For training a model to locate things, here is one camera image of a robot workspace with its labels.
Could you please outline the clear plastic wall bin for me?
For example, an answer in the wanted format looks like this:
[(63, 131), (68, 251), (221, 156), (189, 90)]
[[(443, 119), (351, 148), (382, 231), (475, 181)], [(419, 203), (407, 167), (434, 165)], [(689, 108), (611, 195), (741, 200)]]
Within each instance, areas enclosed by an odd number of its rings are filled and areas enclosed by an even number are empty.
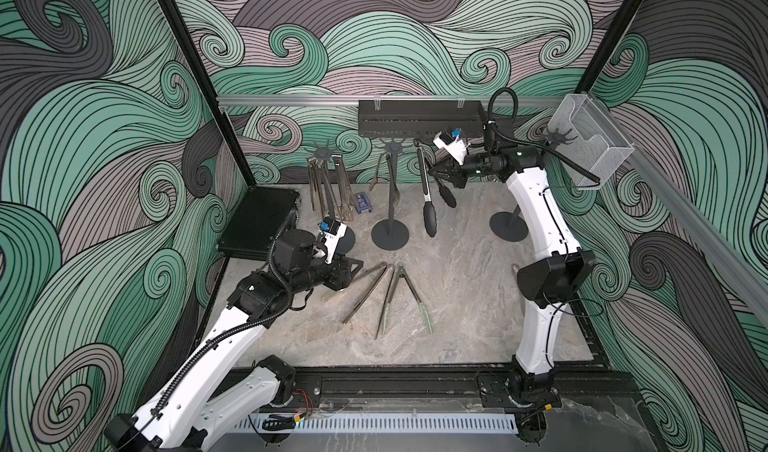
[(634, 144), (606, 105), (587, 93), (566, 95), (546, 128), (546, 140), (562, 156), (591, 174), (561, 161), (574, 185), (597, 190), (634, 152)]

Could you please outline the black wall shelf rack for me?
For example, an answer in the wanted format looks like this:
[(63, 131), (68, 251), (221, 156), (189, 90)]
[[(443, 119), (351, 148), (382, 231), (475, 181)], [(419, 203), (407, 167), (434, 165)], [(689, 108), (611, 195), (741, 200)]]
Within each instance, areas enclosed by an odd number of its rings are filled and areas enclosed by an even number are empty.
[(364, 138), (421, 139), (431, 141), (440, 132), (461, 129), (469, 138), (483, 135), (478, 101), (457, 107), (451, 102), (371, 101), (358, 106), (358, 132)]

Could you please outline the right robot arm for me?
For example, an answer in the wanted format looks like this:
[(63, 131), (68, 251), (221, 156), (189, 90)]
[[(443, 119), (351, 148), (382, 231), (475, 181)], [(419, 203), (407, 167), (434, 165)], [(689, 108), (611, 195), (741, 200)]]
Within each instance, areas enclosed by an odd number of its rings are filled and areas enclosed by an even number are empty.
[(433, 143), (447, 155), (429, 166), (427, 173), (457, 189), (464, 188), (471, 176), (495, 176), (516, 201), (517, 215), (532, 240), (534, 261), (516, 273), (525, 313), (508, 389), (514, 405), (540, 411), (559, 402), (554, 389), (559, 323), (594, 270), (596, 256), (580, 245), (555, 203), (544, 161), (550, 148), (503, 134), (493, 115), (494, 103), (490, 100), (477, 108), (482, 152), (471, 154), (470, 144), (458, 132), (441, 132)]

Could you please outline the black tongs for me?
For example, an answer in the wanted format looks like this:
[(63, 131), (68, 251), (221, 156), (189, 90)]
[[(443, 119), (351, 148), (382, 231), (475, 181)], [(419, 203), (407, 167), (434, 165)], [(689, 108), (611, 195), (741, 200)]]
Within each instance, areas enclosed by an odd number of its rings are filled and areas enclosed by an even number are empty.
[[(436, 215), (435, 207), (432, 202), (429, 179), (428, 179), (430, 163), (424, 154), (424, 150), (421, 145), (421, 142), (417, 139), (414, 139), (413, 143), (417, 151), (417, 158), (418, 158), (419, 167), (420, 167), (420, 180), (421, 180), (421, 186), (422, 186), (422, 193), (424, 197), (424, 207), (423, 207), (424, 227), (427, 235), (430, 238), (434, 238), (437, 234), (437, 215)], [(454, 195), (452, 194), (452, 192), (441, 182), (439, 178), (436, 179), (436, 183), (438, 186), (438, 192), (441, 198), (443, 199), (443, 201), (445, 202), (445, 204), (449, 208), (455, 209), (457, 207), (457, 201)]]

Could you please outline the blue card box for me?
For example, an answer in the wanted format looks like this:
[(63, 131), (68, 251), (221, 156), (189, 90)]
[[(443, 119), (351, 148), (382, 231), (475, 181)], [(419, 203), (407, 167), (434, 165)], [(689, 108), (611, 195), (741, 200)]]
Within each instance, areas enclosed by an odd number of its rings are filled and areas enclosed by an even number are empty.
[(354, 206), (358, 214), (373, 212), (372, 203), (368, 196), (363, 192), (354, 195)]

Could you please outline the aluminium rail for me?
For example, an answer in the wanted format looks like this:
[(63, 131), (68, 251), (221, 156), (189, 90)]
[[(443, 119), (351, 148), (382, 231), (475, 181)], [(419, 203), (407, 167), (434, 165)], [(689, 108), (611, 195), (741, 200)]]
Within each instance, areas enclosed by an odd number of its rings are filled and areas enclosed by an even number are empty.
[(457, 107), (466, 102), (479, 101), (487, 105), (489, 97), (461, 96), (379, 96), (379, 95), (219, 95), (217, 103), (220, 107), (357, 107), (360, 102), (371, 101), (376, 107), (384, 102), (451, 102)]

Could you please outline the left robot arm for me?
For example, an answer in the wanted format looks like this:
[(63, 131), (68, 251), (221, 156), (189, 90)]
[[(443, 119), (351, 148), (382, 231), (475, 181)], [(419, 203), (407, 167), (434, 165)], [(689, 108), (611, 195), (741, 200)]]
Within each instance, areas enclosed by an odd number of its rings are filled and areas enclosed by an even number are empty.
[(205, 340), (171, 379), (136, 412), (109, 422), (109, 450), (208, 451), (260, 407), (290, 402), (295, 370), (274, 355), (224, 392), (217, 389), (268, 328), (295, 310), (297, 294), (351, 284), (363, 265), (347, 257), (353, 245), (353, 234), (340, 223), (317, 235), (280, 233), (263, 269), (239, 281)]

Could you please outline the grey utensil stand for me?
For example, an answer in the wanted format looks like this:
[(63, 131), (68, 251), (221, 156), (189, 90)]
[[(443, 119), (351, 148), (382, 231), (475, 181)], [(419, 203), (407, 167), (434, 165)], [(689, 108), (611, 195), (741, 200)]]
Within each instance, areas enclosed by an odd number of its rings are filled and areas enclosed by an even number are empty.
[(579, 249), (554, 199), (545, 170), (546, 148), (504, 135), (493, 121), (485, 131), (491, 173), (515, 200), (513, 211), (491, 217), (492, 232), (509, 242), (529, 237), (538, 252), (566, 254)]
[(389, 173), (388, 216), (377, 222), (371, 230), (371, 239), (376, 247), (385, 251), (402, 249), (409, 241), (407, 226), (395, 218), (396, 202), (399, 197), (397, 188), (398, 157), (403, 152), (403, 145), (394, 139), (384, 143), (385, 158)]
[(321, 168), (321, 177), (325, 189), (326, 203), (328, 207), (328, 214), (326, 216), (330, 216), (331, 218), (337, 219), (344, 224), (347, 224), (348, 222), (345, 221), (345, 217), (342, 215), (343, 211), (336, 204), (335, 196), (332, 191), (332, 182), (330, 180), (328, 171), (328, 164), (332, 160), (331, 149), (328, 147), (317, 146), (310, 158), (315, 158), (319, 162)]

